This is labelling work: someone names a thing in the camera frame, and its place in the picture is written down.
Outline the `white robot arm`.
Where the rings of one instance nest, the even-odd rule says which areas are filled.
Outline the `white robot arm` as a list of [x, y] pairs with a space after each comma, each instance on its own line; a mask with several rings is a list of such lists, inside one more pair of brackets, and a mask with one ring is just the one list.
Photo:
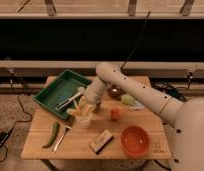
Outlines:
[[127, 77], [117, 65], [102, 62], [79, 104], [84, 109], [95, 106], [109, 85], [119, 86], [175, 129], [171, 171], [204, 171], [204, 98], [182, 102]]

